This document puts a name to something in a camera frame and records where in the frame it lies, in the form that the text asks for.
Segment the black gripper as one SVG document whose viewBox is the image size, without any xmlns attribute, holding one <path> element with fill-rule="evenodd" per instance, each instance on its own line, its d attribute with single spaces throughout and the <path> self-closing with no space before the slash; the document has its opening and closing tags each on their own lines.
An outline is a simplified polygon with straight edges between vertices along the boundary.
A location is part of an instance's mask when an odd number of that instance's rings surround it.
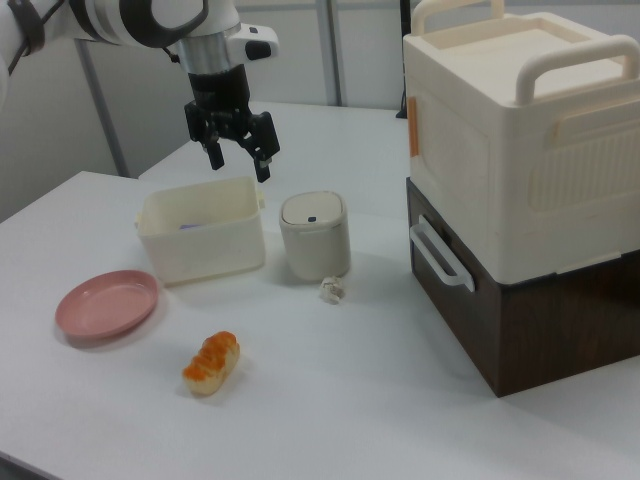
<svg viewBox="0 0 640 480">
<path fill-rule="evenodd" d="M 211 168 L 216 171 L 225 165 L 219 138 L 208 136 L 208 123 L 222 137 L 236 141 L 252 157 L 256 180 L 266 182 L 272 158 L 280 151 L 280 144 L 269 112 L 252 114 L 249 109 L 250 89 L 243 65 L 215 74 L 188 75 L 194 100 L 187 104 L 185 116 L 189 137 L 202 142 Z"/>
</svg>

